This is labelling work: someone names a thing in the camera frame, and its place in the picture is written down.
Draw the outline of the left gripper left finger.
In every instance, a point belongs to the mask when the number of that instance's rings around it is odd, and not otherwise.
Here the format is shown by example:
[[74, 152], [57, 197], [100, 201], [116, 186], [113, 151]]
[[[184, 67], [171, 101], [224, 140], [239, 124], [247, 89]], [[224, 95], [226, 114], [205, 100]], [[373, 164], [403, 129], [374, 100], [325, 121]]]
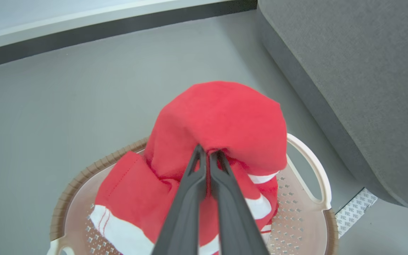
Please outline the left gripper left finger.
[[153, 255], [199, 253], [199, 207], [206, 196], [206, 152], [197, 145], [180, 181]]

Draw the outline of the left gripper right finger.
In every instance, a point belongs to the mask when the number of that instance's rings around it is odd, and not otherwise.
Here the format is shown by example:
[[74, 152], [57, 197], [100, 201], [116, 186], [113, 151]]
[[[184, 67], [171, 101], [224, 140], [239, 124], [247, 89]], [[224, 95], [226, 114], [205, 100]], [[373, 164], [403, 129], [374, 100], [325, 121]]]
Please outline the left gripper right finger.
[[269, 254], [222, 150], [209, 155], [209, 175], [211, 193], [217, 200], [220, 254]]

